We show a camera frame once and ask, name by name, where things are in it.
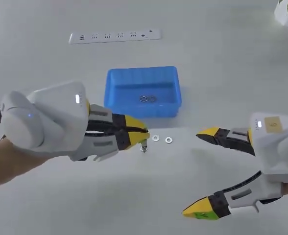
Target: yellow label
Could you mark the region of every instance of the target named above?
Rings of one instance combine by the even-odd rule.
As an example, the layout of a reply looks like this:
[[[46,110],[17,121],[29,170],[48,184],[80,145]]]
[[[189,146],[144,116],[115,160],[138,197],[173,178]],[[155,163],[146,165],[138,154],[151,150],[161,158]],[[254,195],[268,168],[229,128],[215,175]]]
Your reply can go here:
[[[267,133],[283,132],[282,124],[279,117],[265,117],[264,121]]]

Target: power strip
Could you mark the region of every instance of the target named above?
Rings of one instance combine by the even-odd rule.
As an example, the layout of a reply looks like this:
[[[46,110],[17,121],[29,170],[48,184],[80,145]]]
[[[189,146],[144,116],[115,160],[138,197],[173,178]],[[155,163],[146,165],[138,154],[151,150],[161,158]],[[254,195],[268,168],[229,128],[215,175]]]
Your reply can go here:
[[[112,33],[72,33],[70,44],[85,43],[113,43],[126,41],[158,40],[162,38],[161,30],[148,29],[139,31],[112,32]]]

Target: blue plastic bin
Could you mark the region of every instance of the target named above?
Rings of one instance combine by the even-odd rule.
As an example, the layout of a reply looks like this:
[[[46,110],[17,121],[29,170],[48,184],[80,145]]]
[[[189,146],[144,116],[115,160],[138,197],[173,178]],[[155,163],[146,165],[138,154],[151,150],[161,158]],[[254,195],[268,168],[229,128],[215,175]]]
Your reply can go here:
[[[107,73],[104,106],[113,113],[173,118],[181,103],[176,67],[111,69]]]

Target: white table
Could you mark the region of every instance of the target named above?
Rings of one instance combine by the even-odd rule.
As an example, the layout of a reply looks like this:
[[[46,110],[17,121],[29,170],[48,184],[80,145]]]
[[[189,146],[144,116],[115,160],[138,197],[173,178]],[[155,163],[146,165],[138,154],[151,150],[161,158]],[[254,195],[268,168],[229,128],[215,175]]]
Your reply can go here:
[[[274,21],[275,5],[0,0],[0,99],[12,89],[82,80],[102,105],[109,69],[152,66],[176,66],[183,96],[176,119],[147,122],[161,140],[150,140],[145,155],[134,147],[100,164],[61,157],[0,187],[0,235],[288,234],[288,196],[259,214],[216,222],[181,215],[259,169],[252,156],[199,140],[199,130],[246,127],[253,111],[288,114],[288,29]],[[150,27],[163,39],[68,44],[73,31]]]

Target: small metal washer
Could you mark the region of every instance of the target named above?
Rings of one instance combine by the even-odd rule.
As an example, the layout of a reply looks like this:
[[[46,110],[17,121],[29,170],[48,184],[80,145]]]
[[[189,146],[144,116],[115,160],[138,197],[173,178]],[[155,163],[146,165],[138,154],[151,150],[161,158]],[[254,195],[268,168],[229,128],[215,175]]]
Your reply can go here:
[[[154,135],[154,136],[152,137],[152,140],[155,141],[155,142],[157,142],[157,141],[159,140],[159,135]]]
[[[165,138],[165,142],[166,142],[166,143],[172,143],[172,138],[171,138],[171,137]]]

